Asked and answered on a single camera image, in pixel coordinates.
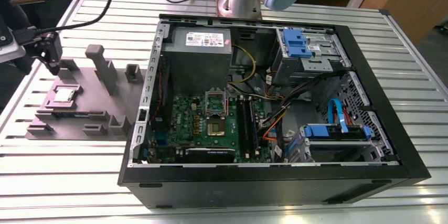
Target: motherboard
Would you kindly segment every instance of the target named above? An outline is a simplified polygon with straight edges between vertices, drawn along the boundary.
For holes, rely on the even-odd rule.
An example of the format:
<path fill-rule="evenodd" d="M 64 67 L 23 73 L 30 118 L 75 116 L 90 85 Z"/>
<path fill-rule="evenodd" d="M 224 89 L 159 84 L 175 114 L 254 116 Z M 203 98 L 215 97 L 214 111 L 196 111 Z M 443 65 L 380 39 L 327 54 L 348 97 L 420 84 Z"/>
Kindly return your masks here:
<path fill-rule="evenodd" d="M 175 96 L 171 129 L 154 134 L 151 141 L 158 162 L 183 163 L 183 157 L 196 154 L 195 161 L 187 163 L 208 163 L 210 153 L 216 162 L 220 157 L 230 163 L 271 162 L 271 146 L 260 142 L 256 133 L 266 117 L 263 101 L 223 95 L 211 91 L 204 96 Z"/>

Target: metal worktable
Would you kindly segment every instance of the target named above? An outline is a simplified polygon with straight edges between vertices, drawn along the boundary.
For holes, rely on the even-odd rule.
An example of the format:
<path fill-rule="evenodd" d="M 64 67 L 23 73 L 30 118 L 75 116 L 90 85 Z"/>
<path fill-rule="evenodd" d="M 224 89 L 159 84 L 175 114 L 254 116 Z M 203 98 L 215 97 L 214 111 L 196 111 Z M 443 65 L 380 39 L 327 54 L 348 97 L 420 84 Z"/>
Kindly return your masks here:
<path fill-rule="evenodd" d="M 60 25 L 92 20 L 107 0 L 74 0 Z M 103 20 L 62 32 L 64 57 L 79 66 L 88 44 L 102 44 L 116 68 L 148 64 L 160 13 L 208 15 L 215 0 L 114 0 Z M 0 222 L 47 219 L 123 223 L 447 223 L 448 92 L 395 21 L 376 10 L 295 5 L 264 19 L 347 25 L 398 111 L 432 178 L 352 205 L 148 210 L 119 187 L 124 142 L 24 138 L 54 76 L 36 62 L 0 116 Z"/>

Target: ram slot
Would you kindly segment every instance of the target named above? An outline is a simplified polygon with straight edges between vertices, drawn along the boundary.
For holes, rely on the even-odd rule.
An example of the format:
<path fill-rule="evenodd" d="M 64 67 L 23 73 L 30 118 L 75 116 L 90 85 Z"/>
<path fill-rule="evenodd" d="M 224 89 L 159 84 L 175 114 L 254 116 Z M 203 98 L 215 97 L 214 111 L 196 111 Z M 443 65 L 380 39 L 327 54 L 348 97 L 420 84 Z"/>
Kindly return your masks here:
<path fill-rule="evenodd" d="M 240 143 L 240 156 L 242 158 L 250 158 L 250 146 L 248 146 L 248 139 L 250 139 L 250 131 L 247 130 L 247 111 L 246 111 L 246 101 L 243 98 L 239 99 L 236 103 L 236 123 L 238 126 L 238 138 Z"/>
<path fill-rule="evenodd" d="M 252 100 L 248 103 L 250 105 L 250 116 L 251 116 L 251 153 L 254 153 L 255 155 L 259 155 L 259 136 L 258 136 L 258 122 L 255 119 L 255 109 L 254 109 L 254 102 Z"/>

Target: metal case frame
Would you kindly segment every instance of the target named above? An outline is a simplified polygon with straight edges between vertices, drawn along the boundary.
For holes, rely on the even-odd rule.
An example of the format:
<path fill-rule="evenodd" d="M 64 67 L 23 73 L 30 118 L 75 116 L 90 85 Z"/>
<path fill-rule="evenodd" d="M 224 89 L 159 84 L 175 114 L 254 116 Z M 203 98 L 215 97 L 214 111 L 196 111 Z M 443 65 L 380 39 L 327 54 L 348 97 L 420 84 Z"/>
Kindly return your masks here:
<path fill-rule="evenodd" d="M 351 203 L 391 187 L 412 185 L 431 177 L 347 26 L 176 15 L 160 15 L 160 18 L 147 80 L 155 78 L 162 40 L 167 36 L 164 31 L 171 24 L 223 28 L 332 28 L 374 104 L 370 110 L 375 111 L 380 119 L 400 165 L 154 168 L 132 164 L 130 160 L 136 155 L 135 147 L 144 139 L 148 120 L 152 86 L 147 86 L 138 116 L 138 119 L 144 120 L 136 121 L 134 134 L 127 142 L 119 185 L 130 188 L 148 208 Z"/>

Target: green motherboard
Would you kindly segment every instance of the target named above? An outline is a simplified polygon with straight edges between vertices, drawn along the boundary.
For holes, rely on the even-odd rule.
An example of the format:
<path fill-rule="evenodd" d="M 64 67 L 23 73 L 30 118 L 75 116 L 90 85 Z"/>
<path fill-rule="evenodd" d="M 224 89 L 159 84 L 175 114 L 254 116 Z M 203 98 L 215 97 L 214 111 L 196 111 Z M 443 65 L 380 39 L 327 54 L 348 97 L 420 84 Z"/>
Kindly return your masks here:
<path fill-rule="evenodd" d="M 174 99 L 172 123 L 167 135 L 167 145 L 159 148 L 158 158 L 162 163 L 176 163 L 175 148 L 226 148 L 235 150 L 235 163 L 270 163 L 271 145 L 259 147 L 258 155 L 240 153 L 240 135 L 238 121 L 238 98 L 223 99 L 206 96 L 176 96 Z M 256 122 L 264 119 L 262 100 L 252 100 Z M 207 111 L 226 110 L 226 116 L 212 115 Z"/>

